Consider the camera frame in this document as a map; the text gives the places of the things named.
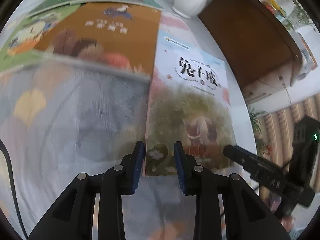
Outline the person's right hand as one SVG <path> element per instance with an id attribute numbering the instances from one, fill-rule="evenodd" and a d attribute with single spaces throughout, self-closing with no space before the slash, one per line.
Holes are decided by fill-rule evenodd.
<path id="1" fill-rule="evenodd" d="M 268 207 L 273 213 L 275 213 L 275 211 L 279 207 L 280 202 L 281 202 L 280 197 L 271 197 L 268 199 Z M 286 216 L 281 218 L 279 221 L 281 225 L 284 227 L 284 229 L 287 232 L 290 232 L 293 229 L 296 219 L 293 216 Z"/>

